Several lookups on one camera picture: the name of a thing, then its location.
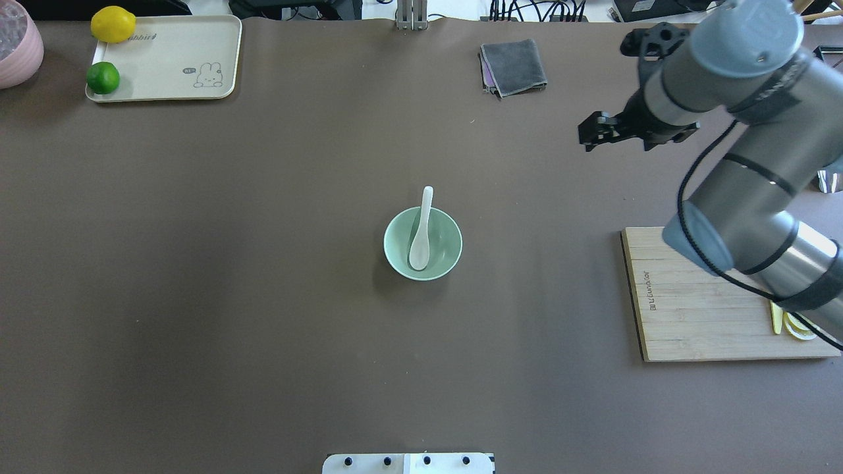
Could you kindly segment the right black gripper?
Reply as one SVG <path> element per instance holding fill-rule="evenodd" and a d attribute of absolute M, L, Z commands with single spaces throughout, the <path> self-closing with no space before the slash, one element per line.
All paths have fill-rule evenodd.
<path fill-rule="evenodd" d="M 586 152 L 601 144 L 622 141 L 623 136 L 641 139 L 647 152 L 659 145 L 682 143 L 699 129 L 699 114 L 675 105 L 668 98 L 662 79 L 665 59 L 689 36 L 687 29 L 658 23 L 649 29 L 632 30 L 624 37 L 620 51 L 624 56 L 638 58 L 639 88 L 620 112 L 619 120 L 596 111 L 578 124 L 579 144 Z"/>

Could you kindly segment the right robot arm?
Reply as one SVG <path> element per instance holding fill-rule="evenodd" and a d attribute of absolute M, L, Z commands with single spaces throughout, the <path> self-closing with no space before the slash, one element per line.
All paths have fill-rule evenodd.
<path fill-rule="evenodd" d="M 692 30 L 632 31 L 640 87 L 616 116 L 578 127 L 588 151 L 680 143 L 719 106 L 744 131 L 689 198 L 684 177 L 663 240 L 698 267 L 763 296 L 841 348 L 841 243 L 789 214 L 819 171 L 841 171 L 841 73 L 803 47 L 789 1 L 725 1 Z"/>

